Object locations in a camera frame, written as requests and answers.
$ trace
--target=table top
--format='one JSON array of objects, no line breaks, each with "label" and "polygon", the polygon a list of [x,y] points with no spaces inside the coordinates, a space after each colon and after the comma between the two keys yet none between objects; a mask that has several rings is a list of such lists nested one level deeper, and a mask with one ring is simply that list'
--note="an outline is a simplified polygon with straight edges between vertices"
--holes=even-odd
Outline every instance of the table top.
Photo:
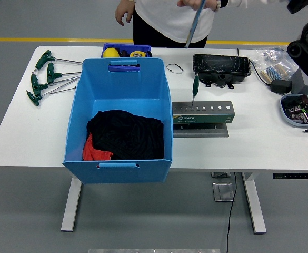
[{"label": "table top", "polygon": [[[82,62],[101,56],[102,47],[41,46],[36,48],[0,126],[0,166],[63,167],[66,132],[74,92],[50,95],[36,107],[27,97],[31,74],[46,50],[58,59]],[[153,57],[164,64],[177,63],[182,74],[166,69],[175,101],[191,101],[195,53],[237,55],[237,50],[152,48]],[[254,50],[240,50],[249,56]],[[55,61],[60,73],[81,71],[80,65]],[[46,83],[46,67],[36,72],[39,84]],[[269,90],[254,70],[243,82],[208,88],[200,83],[196,101],[232,101],[235,117],[227,124],[228,138],[174,138],[171,170],[183,171],[273,171],[308,172],[308,133],[283,119],[281,96]]]}]

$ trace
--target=hand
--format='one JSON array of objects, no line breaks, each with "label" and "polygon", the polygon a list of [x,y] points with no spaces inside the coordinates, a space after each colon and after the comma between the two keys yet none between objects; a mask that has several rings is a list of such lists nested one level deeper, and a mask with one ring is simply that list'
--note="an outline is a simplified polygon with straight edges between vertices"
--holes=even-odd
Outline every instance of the hand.
[{"label": "hand", "polygon": [[[195,11],[201,7],[202,0],[178,0],[177,5],[179,7],[190,6]],[[217,0],[206,0],[204,9],[210,8],[215,11],[217,9]]]},{"label": "hand", "polygon": [[122,18],[126,13],[127,14],[127,23],[129,23],[132,20],[132,16],[135,10],[135,1],[129,1],[129,0],[120,0],[120,3],[118,4],[116,10],[115,10],[115,19],[116,21],[124,26],[124,23],[122,22]]}]

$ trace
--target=black pants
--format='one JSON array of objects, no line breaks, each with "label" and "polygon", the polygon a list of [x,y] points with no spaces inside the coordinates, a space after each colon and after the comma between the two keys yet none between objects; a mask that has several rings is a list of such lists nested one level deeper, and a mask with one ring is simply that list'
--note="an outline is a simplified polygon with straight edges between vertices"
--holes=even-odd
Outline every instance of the black pants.
[{"label": "black pants", "polygon": [[[137,13],[133,14],[133,40],[134,45],[148,45],[151,47],[184,47],[185,43],[179,43],[165,37],[148,25]],[[207,37],[196,43],[190,43],[189,48],[204,48]]]}]

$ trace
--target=gray floor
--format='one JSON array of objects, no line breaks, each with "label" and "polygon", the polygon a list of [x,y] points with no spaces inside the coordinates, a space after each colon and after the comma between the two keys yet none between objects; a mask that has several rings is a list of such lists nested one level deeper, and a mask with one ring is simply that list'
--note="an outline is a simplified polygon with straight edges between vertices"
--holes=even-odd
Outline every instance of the gray floor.
[{"label": "gray floor", "polygon": [[[117,3],[1,0],[0,37],[131,38],[131,26],[115,22]],[[286,2],[227,8],[216,16],[209,40],[289,42],[297,39],[306,22],[308,7],[291,15]],[[40,45],[93,44],[0,42],[0,123]],[[267,234],[254,235],[240,174],[237,179],[230,252],[308,252],[308,180],[259,175],[256,185]],[[225,252],[230,204],[213,200],[212,182],[217,180],[208,173],[173,172],[165,183],[84,186],[75,230],[62,233],[70,181],[62,168],[0,167],[0,252],[84,253],[90,248]]]}]

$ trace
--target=black plastic case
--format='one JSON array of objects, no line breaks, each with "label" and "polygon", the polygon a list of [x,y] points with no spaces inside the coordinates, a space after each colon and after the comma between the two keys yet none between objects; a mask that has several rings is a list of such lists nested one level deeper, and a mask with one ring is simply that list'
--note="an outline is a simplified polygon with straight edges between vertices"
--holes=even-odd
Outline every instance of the black plastic case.
[{"label": "black plastic case", "polygon": [[250,60],[247,57],[214,54],[194,54],[193,71],[199,75],[200,81],[210,87],[242,82],[251,75]]}]

